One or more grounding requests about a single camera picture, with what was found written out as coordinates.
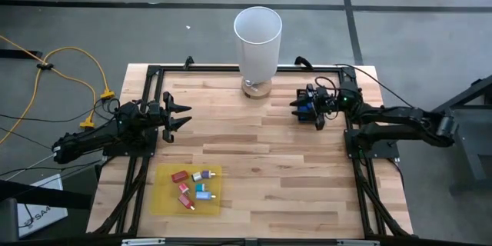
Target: yellow tray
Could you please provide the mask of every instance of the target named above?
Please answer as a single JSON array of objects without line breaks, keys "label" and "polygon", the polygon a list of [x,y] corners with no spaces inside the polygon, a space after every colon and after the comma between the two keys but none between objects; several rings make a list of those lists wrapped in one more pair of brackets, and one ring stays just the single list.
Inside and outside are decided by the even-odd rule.
[{"label": "yellow tray", "polygon": [[[171,175],[183,170],[188,173],[190,178],[177,184],[174,183],[171,180]],[[193,182],[191,175],[203,170],[210,170],[215,173],[215,176],[196,183]],[[178,186],[183,182],[190,188],[188,197],[194,202],[194,211],[185,208],[178,200],[179,195],[181,195]],[[215,195],[215,198],[211,200],[196,200],[196,184],[205,184],[206,190]],[[219,215],[221,213],[221,184],[222,167],[220,165],[160,164],[155,171],[150,212],[153,215]]]}]

